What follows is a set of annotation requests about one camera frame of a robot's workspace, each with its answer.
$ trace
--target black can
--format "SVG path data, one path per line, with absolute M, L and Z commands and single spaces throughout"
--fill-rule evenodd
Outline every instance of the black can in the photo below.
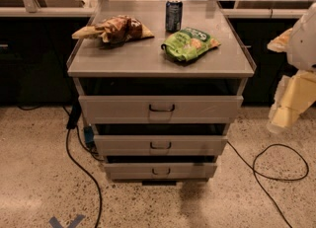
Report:
M 177 32 L 181 28 L 183 2 L 168 0 L 166 3 L 166 31 Z

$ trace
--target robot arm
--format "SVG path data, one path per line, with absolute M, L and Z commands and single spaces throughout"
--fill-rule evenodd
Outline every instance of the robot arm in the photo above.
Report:
M 294 25 L 268 44 L 268 49 L 286 51 L 287 61 L 299 71 L 278 83 L 267 128 L 279 133 L 291 128 L 316 101 L 316 3 Z

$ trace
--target background floor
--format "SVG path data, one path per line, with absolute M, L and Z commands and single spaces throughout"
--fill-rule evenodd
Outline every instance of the background floor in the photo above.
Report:
M 269 110 L 242 108 L 229 129 L 229 141 L 251 164 L 273 143 L 287 144 L 302 154 L 310 166 L 303 181 L 259 180 L 293 227 L 316 227 L 316 109 L 309 109 L 290 131 L 279 135 L 266 129 Z M 67 121 L 60 107 L 0 108 L 0 227 L 94 227 L 98 192 L 67 156 Z M 71 154 L 101 186 L 99 227 L 288 227 L 252 171 L 228 145 L 207 183 L 145 187 L 109 181 L 102 163 L 83 150 L 75 130 L 69 141 Z M 262 156 L 258 170 L 276 177 L 299 176 L 304 164 L 287 149 L 276 148 Z

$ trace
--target drawer cabinet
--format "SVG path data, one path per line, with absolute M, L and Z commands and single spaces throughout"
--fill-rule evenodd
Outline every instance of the drawer cabinet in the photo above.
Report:
M 255 64 L 219 9 L 205 1 L 184 5 L 183 26 L 195 24 L 221 42 L 198 60 L 173 62 L 161 49 L 168 34 L 165 1 L 158 0 L 107 1 L 93 21 L 132 13 L 155 38 L 112 49 L 84 39 L 68 61 L 85 126 L 92 126 L 113 181 L 208 181 L 215 175 Z

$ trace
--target green chip bag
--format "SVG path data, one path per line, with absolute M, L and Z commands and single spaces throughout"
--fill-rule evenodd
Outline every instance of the green chip bag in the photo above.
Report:
M 168 36 L 161 47 L 179 61 L 190 61 L 219 45 L 219 41 L 211 35 L 186 27 Z

